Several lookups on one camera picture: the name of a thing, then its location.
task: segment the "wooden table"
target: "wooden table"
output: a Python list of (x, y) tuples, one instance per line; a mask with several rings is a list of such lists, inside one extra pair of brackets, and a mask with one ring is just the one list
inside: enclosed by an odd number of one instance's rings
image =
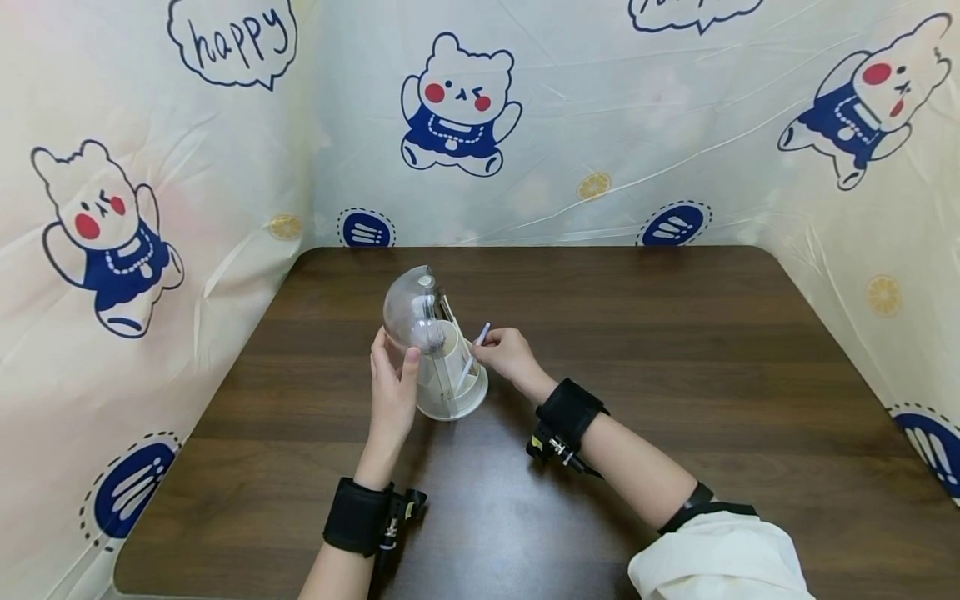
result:
[[(429, 263), (468, 337), (515, 325), (556, 377), (790, 532), (811, 591), (955, 598), (960, 515), (768, 254), (751, 248), (316, 250), (287, 277), (120, 553), (128, 594), (296, 598), (370, 411), (390, 283)], [(418, 416), (395, 480), (430, 494), (385, 598), (637, 598), (654, 540), (601, 481), (523, 448), (493, 377)]]

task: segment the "blue circular logo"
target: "blue circular logo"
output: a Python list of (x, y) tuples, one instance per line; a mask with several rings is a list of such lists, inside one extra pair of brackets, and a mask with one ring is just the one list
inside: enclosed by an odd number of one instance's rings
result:
[(950, 497), (960, 499), (960, 437), (927, 415), (900, 413), (894, 420)]
[(379, 213), (355, 210), (341, 218), (340, 235), (352, 248), (386, 248), (394, 244), (390, 220)]
[(700, 235), (710, 223), (712, 212), (702, 203), (668, 204), (650, 218), (639, 235), (638, 246), (682, 246)]
[(103, 478), (93, 498), (93, 516), (107, 536), (130, 534), (174, 457), (173, 448), (154, 442), (128, 454)]

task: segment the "printed fabric backdrop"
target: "printed fabric backdrop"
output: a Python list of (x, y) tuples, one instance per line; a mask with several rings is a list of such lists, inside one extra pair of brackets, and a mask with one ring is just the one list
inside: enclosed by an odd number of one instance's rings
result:
[(318, 246), (760, 246), (960, 504), (958, 5), (8, 0), (0, 598), (103, 594)]

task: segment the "pearl necklace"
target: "pearl necklace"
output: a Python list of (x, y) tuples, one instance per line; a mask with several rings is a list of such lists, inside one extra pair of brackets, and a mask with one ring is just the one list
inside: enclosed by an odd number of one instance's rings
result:
[(150, 237), (147, 236), (147, 233), (141, 229), (139, 231), (143, 234), (143, 237), (147, 241), (147, 253), (140, 257), (136, 262), (134, 262), (130, 267), (126, 269), (117, 269), (113, 266), (113, 256), (110, 255), (110, 251), (107, 251), (107, 266), (113, 271), (114, 275), (127, 275), (136, 270), (140, 270), (140, 274), (144, 277), (149, 277), (153, 270), (150, 268), (150, 265), (147, 264), (147, 261), (154, 257), (154, 243), (150, 241)]
[(853, 102), (854, 100), (856, 100), (856, 96), (851, 96), (847, 100), (844, 100), (839, 105), (837, 105), (837, 108), (833, 109), (833, 114), (835, 114), (836, 117), (840, 119), (841, 123), (847, 126), (846, 128), (840, 130), (840, 132), (838, 133), (840, 135), (840, 139), (847, 141), (856, 135), (861, 140), (863, 140), (864, 143), (872, 144), (874, 143), (874, 140), (876, 140), (876, 137), (880, 135), (880, 133), (875, 132), (873, 137), (868, 138), (866, 135), (863, 134), (863, 131), (860, 130), (860, 127), (856, 123), (854, 123), (853, 120), (847, 118), (846, 116), (843, 115), (843, 113), (840, 112), (840, 108), (845, 107), (846, 105)]
[(433, 115), (433, 114), (430, 115), (430, 120), (427, 121), (426, 127), (428, 130), (430, 130), (431, 133), (433, 133), (437, 137), (443, 137), (446, 139), (446, 142), (444, 145), (448, 150), (456, 150), (457, 146), (459, 146), (460, 144), (475, 144), (477, 141), (480, 140), (480, 137), (483, 135), (482, 125), (480, 126), (479, 133), (473, 139), (465, 139), (463, 137), (457, 137), (456, 135), (450, 135), (449, 133), (440, 133), (440, 132), (434, 131), (433, 120), (436, 118), (437, 118), (437, 115)]

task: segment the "left hand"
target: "left hand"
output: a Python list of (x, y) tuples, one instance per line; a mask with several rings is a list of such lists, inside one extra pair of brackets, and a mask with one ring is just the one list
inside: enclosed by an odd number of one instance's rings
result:
[(357, 484), (371, 490), (382, 490), (390, 483), (396, 459), (417, 413), (420, 350), (407, 349), (403, 366), (394, 370), (386, 344), (387, 332), (380, 327), (370, 351), (373, 396), (370, 433), (354, 476)]

